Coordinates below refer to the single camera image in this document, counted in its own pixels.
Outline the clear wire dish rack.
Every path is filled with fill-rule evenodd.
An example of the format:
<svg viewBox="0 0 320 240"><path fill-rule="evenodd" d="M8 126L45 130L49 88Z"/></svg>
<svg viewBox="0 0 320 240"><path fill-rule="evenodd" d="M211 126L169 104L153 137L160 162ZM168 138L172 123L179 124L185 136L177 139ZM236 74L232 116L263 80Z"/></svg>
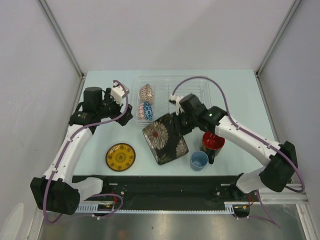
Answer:
<svg viewBox="0 0 320 240"><path fill-rule="evenodd" d="M146 127L165 114L181 110L179 101L189 95L197 96L210 107L209 81L202 78L189 80L187 75L143 75L135 82L134 119L138 127Z"/></svg>

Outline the red-white patterned bowl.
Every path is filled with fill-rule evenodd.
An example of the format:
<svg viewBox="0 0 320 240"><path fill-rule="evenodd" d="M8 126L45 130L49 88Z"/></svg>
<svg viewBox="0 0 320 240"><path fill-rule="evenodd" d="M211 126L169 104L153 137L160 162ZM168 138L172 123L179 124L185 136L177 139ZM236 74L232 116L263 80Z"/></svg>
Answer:
<svg viewBox="0 0 320 240"><path fill-rule="evenodd" d="M143 85L139 90L139 99L143 102L154 104L155 96L154 91L149 83Z"/></svg>

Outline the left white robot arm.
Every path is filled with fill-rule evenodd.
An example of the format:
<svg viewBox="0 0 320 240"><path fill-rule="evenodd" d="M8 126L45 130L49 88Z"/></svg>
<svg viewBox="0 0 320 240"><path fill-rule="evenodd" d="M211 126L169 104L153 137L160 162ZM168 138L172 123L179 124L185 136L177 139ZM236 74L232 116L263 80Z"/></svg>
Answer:
<svg viewBox="0 0 320 240"><path fill-rule="evenodd" d="M42 177L34 177L30 183L37 207L43 212L73 215L79 203L96 196L105 200L111 188L98 177L89 176L73 183L75 168L80 156L96 128L117 122L125 126L133 118L129 104L129 89L118 81L112 87L87 87L83 100L70 116L63 143Z"/></svg>

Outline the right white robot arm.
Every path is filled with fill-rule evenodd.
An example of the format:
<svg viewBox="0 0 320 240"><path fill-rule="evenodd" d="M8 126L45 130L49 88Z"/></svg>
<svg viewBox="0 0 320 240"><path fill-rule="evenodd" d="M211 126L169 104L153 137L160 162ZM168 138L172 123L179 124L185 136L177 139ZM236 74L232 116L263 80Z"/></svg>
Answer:
<svg viewBox="0 0 320 240"><path fill-rule="evenodd" d="M263 188L277 193L287 188L298 166L292 143L263 138L231 120L230 114L220 107L207 108L192 93L185 97L171 95L169 102L176 107L172 116L180 134L186 135L194 128L210 132L242 148L262 164L257 170L240 174L231 184L230 194L235 200L242 201L250 192Z"/></svg>

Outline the blue patterned bowl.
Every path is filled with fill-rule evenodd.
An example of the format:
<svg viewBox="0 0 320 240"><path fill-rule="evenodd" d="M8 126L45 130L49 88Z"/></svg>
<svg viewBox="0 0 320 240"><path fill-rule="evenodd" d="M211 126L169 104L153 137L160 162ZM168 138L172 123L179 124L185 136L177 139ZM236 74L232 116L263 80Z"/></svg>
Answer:
<svg viewBox="0 0 320 240"><path fill-rule="evenodd" d="M152 121L153 120L152 105L148 101L142 102L138 107L137 116L139 120Z"/></svg>

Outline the black floral square plate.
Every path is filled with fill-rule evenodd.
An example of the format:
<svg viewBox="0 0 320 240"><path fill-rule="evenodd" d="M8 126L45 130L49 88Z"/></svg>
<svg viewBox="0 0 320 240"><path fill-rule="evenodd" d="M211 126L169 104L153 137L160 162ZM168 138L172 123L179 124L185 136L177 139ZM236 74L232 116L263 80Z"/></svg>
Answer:
<svg viewBox="0 0 320 240"><path fill-rule="evenodd" d="M188 152L184 137L178 132L174 118L167 113L147 125L142 133L158 165L164 165Z"/></svg>

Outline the yellow round plate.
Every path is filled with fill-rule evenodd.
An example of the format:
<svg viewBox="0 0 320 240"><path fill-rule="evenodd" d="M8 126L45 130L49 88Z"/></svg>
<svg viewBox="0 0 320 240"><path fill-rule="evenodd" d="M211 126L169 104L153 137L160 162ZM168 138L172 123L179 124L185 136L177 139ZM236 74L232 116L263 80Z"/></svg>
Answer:
<svg viewBox="0 0 320 240"><path fill-rule="evenodd" d="M105 163L109 169L115 172L128 170L136 160L134 148L127 143L113 145L105 155Z"/></svg>

